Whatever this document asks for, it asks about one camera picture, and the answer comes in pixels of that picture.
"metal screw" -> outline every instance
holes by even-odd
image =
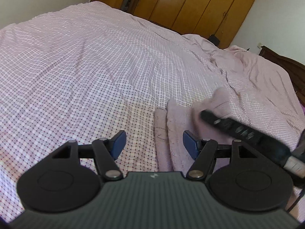
[[[201,170],[191,170],[189,176],[192,178],[200,178],[203,177],[203,172]]]
[[[105,175],[106,175],[106,177],[109,177],[109,178],[117,178],[121,175],[121,172],[118,170],[112,169],[112,170],[108,170],[105,173]]]

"wall outlet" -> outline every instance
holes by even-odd
[[[258,43],[257,48],[258,48],[258,49],[262,49],[262,45],[263,45],[263,44],[262,44],[261,42]]]

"wardrobe door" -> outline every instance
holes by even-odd
[[[171,28],[185,0],[158,0],[149,20]]]
[[[253,2],[254,0],[234,0],[226,18],[216,32],[216,37],[220,40],[219,48],[224,49],[230,46]]]
[[[200,17],[205,11],[210,0],[186,0],[172,30],[180,33],[187,34],[193,33]]]
[[[215,34],[233,1],[234,0],[211,0],[193,34],[199,34],[206,39],[211,34]]]
[[[157,0],[139,0],[133,15],[148,20],[156,2]]]

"ribbed black surface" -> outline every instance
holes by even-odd
[[[107,183],[89,204],[69,213],[26,211],[11,223],[16,229],[211,228],[293,229],[298,222],[282,210],[241,214],[209,194],[205,185],[180,173],[129,173]]]

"circular pad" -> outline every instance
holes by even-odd
[[[100,180],[93,171],[79,164],[67,164],[63,159],[51,165],[38,163],[17,183],[23,206],[44,213],[79,208],[90,202],[99,190]]]
[[[291,177],[266,158],[240,158],[214,172],[208,185],[218,201],[245,212],[285,208],[293,187]]]

